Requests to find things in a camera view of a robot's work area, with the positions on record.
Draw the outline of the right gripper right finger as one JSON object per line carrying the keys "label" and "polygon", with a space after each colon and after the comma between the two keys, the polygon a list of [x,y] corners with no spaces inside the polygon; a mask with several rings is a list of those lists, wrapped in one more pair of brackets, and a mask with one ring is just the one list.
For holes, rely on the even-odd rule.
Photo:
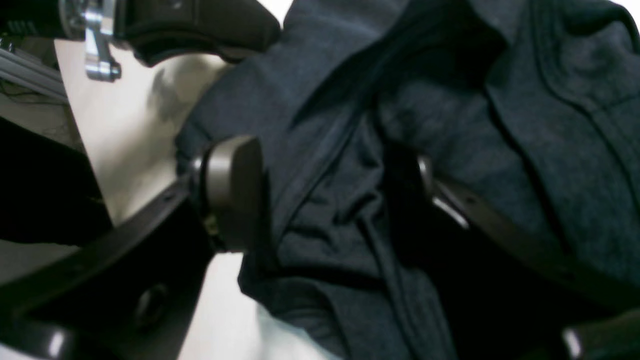
{"label": "right gripper right finger", "polygon": [[639,289],[542,246],[430,158],[385,150],[391,239],[439,294],[462,360],[637,360]]}

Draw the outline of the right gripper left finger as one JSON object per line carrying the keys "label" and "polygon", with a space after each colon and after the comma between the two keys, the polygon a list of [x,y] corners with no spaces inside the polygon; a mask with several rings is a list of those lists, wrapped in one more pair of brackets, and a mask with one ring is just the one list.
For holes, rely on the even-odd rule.
{"label": "right gripper left finger", "polygon": [[1,287],[1,347],[28,360],[176,360],[217,253],[265,234],[262,146],[211,145],[124,224]]}

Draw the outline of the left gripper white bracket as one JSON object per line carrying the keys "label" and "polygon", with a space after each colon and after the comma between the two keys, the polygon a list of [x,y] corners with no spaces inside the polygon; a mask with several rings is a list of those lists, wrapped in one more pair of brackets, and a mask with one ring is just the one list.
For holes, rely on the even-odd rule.
{"label": "left gripper white bracket", "polygon": [[208,54],[231,64],[264,53],[281,24],[256,0],[2,0],[1,36],[82,41],[91,80],[115,82],[110,45],[146,68]]}

